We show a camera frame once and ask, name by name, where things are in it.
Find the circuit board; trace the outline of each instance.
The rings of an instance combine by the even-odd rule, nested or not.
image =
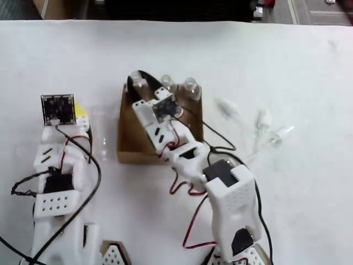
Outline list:
[[[180,106],[176,102],[174,95],[170,95],[164,100],[153,105],[152,109],[159,123],[162,123],[167,115],[174,117],[180,113]]]
[[[41,96],[41,101],[45,126],[76,124],[72,94]]]

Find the black slot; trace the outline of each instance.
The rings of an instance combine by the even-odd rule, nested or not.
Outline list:
[[[46,178],[43,193],[73,190],[72,174],[54,174]]]
[[[45,156],[47,153],[49,153],[51,150],[53,150],[53,148],[49,148],[48,150],[46,150],[43,155]]]
[[[85,247],[87,242],[87,231],[88,231],[88,225],[84,225],[83,226],[83,247]]]
[[[189,151],[182,153],[180,155],[180,157],[184,157],[186,159],[192,159],[195,157],[194,151],[196,150],[196,148],[190,149]]]
[[[248,247],[252,246],[253,243],[254,240],[247,229],[242,228],[238,230],[232,242],[233,256],[246,250]]]
[[[220,178],[221,181],[230,187],[238,182],[238,180],[231,174],[232,166],[225,160],[219,160],[216,163],[206,167],[202,170],[208,181],[215,178]]]
[[[44,163],[45,161],[47,161],[51,156],[48,156],[46,158],[44,158],[42,161],[40,161],[40,163]]]

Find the white table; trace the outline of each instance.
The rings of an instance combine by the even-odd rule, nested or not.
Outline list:
[[[141,69],[156,77],[169,73],[178,82],[195,77],[203,87],[205,120],[236,144],[238,127],[222,118],[213,97],[236,102],[250,125],[265,106],[274,128],[295,125],[279,149],[249,165],[261,190],[274,261],[345,263],[353,251],[352,43],[352,29],[338,26],[0,22],[0,235],[24,252],[31,246],[34,201],[9,193],[33,172],[40,94],[74,93],[87,108],[117,107],[127,75]],[[208,130],[205,139],[223,144]],[[101,166],[95,219],[103,238],[122,241],[133,264],[203,260],[209,248],[181,246],[201,198],[185,190],[169,195],[174,175],[167,166],[112,159]],[[190,243],[212,239],[211,217],[206,203]],[[4,246],[0,257],[2,264],[19,261]]]

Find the clear plastic bottle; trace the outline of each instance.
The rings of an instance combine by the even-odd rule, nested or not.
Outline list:
[[[170,75],[163,75],[161,77],[161,83],[170,93],[175,93],[175,91],[177,91],[178,86],[175,84]]]
[[[185,82],[181,85],[183,94],[195,101],[199,101],[201,98],[201,87],[196,80],[192,77],[188,77]]]

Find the brown cardboard tray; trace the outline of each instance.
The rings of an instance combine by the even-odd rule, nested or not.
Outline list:
[[[202,99],[198,102],[189,100],[178,92],[175,97],[181,106],[192,110],[197,115],[196,118],[185,110],[180,120],[189,126],[197,141],[202,141],[204,138]],[[116,152],[119,162],[123,164],[163,164],[132,109],[132,102],[127,96],[126,89],[123,89],[121,97]]]

